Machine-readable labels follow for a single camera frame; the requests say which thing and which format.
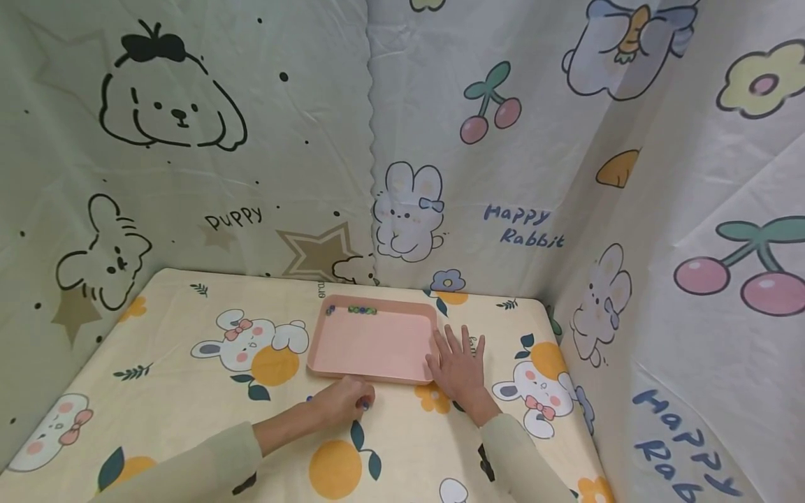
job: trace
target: light green sleeve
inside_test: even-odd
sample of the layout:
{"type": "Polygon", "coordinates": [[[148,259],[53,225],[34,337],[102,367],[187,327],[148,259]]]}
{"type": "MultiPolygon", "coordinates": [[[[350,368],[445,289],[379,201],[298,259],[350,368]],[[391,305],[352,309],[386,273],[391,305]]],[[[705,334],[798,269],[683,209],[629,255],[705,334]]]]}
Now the light green sleeve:
{"type": "Polygon", "coordinates": [[[91,503],[209,501],[251,477],[262,461],[252,425],[241,423],[197,447],[157,464],[138,476],[107,488],[91,503]]]}
{"type": "Polygon", "coordinates": [[[517,419],[498,414],[481,428],[481,438],[495,481],[517,503],[576,503],[517,419]]]}

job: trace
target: flower print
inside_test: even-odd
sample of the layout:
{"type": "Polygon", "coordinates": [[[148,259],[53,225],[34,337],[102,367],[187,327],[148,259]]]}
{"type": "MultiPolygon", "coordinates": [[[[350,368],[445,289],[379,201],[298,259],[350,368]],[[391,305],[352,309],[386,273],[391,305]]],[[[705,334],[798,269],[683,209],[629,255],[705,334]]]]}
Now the flower print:
{"type": "Polygon", "coordinates": [[[458,291],[466,286],[466,282],[461,277],[458,269],[438,270],[433,274],[433,291],[458,291]]]}
{"type": "Polygon", "coordinates": [[[134,301],[132,301],[131,305],[123,312],[118,323],[123,323],[124,321],[128,320],[130,317],[138,318],[144,314],[146,314],[146,298],[143,296],[139,296],[134,301]]]}
{"type": "Polygon", "coordinates": [[[780,43],[768,52],[744,54],[729,66],[716,106],[743,118],[762,119],[805,91],[805,40],[780,43]]]}
{"type": "Polygon", "coordinates": [[[426,412],[436,409],[439,414],[447,414],[450,411],[450,398],[435,382],[416,386],[414,394],[421,398],[420,405],[426,412]]]}
{"type": "Polygon", "coordinates": [[[603,503],[615,503],[609,482],[602,476],[598,477],[595,482],[586,478],[579,479],[579,494],[581,503],[601,503],[602,501],[603,503]]]}
{"type": "Polygon", "coordinates": [[[592,404],[587,399],[587,394],[584,392],[584,388],[581,386],[576,386],[576,397],[579,400],[582,413],[584,414],[584,422],[587,423],[587,429],[590,432],[590,435],[592,435],[592,433],[595,431],[595,426],[592,424],[592,422],[596,420],[596,412],[592,409],[592,404]]]}

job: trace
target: plastic tray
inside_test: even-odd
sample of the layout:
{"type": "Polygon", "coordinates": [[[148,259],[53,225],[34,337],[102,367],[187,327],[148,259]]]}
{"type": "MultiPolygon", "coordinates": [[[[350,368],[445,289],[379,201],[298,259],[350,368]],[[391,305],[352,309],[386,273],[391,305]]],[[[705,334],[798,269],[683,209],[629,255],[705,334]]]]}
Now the plastic tray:
{"type": "Polygon", "coordinates": [[[330,295],[322,301],[308,353],[316,375],[363,376],[373,381],[427,384],[433,381],[425,355],[433,342],[436,310],[430,304],[330,295]],[[335,311],[327,315],[327,309],[335,311]],[[373,307],[376,315],[351,313],[349,306],[373,307]]]}

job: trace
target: left hand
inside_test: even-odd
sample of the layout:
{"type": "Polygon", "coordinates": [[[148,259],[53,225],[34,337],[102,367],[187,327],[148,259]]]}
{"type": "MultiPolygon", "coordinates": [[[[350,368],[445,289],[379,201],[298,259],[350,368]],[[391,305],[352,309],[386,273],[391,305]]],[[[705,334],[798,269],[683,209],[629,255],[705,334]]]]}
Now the left hand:
{"type": "Polygon", "coordinates": [[[360,419],[364,403],[368,406],[374,403],[374,386],[354,376],[344,376],[315,394],[310,401],[325,427],[360,419]]]}

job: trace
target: finger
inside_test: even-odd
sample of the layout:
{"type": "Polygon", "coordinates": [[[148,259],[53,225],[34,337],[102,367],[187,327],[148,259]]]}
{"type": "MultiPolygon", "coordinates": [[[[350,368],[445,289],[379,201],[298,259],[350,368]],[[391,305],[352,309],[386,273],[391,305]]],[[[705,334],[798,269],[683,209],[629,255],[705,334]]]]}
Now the finger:
{"type": "Polygon", "coordinates": [[[444,325],[444,334],[448,338],[448,344],[450,345],[450,349],[454,353],[461,353],[461,345],[459,344],[458,339],[456,338],[456,334],[452,332],[452,328],[450,328],[450,325],[444,325]]]}
{"type": "Polygon", "coordinates": [[[469,343],[469,329],[467,325],[461,325],[461,348],[465,355],[472,354],[473,346],[469,343]]]}
{"type": "Polygon", "coordinates": [[[438,328],[433,331],[433,339],[436,341],[436,347],[439,349],[439,354],[442,356],[442,358],[444,359],[450,356],[448,342],[444,339],[442,332],[439,332],[438,328]]]}
{"type": "Polygon", "coordinates": [[[481,336],[478,338],[478,349],[475,350],[475,357],[484,364],[484,348],[486,347],[486,337],[481,336]]]}
{"type": "Polygon", "coordinates": [[[439,380],[442,377],[442,369],[439,367],[439,359],[434,355],[425,355],[427,367],[431,370],[431,375],[434,380],[439,380]]]}

